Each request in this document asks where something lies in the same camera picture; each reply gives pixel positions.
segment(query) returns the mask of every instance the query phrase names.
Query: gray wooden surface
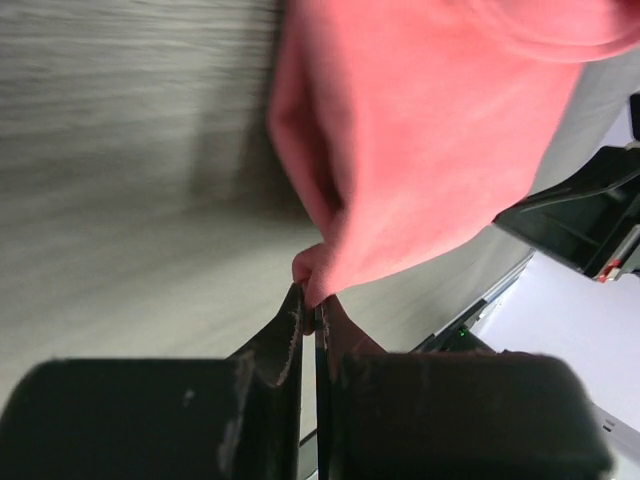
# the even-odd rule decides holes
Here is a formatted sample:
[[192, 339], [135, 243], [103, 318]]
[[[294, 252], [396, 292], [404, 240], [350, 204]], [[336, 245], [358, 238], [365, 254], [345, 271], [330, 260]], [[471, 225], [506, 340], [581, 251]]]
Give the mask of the gray wooden surface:
[[[224, 356], [276, 311], [318, 239], [263, 126], [279, 17], [270, 0], [2, 0], [0, 405], [53, 356]], [[584, 163], [639, 72], [636, 54], [587, 72], [539, 186]], [[406, 350], [526, 251], [487, 229], [342, 298]]]

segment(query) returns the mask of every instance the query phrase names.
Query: red fabric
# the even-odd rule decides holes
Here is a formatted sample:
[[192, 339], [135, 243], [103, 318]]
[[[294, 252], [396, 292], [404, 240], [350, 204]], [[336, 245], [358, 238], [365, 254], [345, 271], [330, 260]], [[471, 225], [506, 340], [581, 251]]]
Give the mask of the red fabric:
[[310, 306], [451, 250], [523, 198], [585, 61], [634, 0], [290, 0], [270, 132], [323, 243]]

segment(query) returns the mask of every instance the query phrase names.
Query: black object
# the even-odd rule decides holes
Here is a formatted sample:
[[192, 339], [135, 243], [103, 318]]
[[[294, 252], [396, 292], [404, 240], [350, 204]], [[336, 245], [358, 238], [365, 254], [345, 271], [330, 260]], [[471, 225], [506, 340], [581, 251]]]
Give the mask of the black object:
[[595, 480], [611, 468], [560, 361], [496, 355], [464, 325], [437, 343], [447, 353], [388, 354], [335, 296], [309, 314], [303, 305], [293, 286], [226, 360], [37, 367], [0, 420], [0, 478], [291, 480], [305, 327], [316, 335], [320, 480]]
[[[636, 136], [639, 109], [636, 94]], [[640, 149], [601, 148], [573, 176], [505, 210], [494, 223], [594, 280], [640, 273]]]

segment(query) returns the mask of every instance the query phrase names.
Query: cloth fold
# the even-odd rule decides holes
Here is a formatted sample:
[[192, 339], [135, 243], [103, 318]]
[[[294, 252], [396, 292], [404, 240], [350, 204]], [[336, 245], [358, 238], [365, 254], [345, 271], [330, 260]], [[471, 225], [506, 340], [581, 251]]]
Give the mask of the cloth fold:
[[638, 5], [289, 0], [268, 123], [323, 236], [293, 262], [308, 305], [526, 196], [583, 63], [640, 39]]

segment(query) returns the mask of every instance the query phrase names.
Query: towel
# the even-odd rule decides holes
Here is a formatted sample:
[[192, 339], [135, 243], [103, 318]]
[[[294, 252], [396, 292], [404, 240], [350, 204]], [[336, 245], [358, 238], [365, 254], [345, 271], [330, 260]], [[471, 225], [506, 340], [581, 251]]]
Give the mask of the towel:
[[639, 40], [635, 0], [289, 0], [268, 126], [323, 237], [308, 306], [526, 196], [584, 63]]

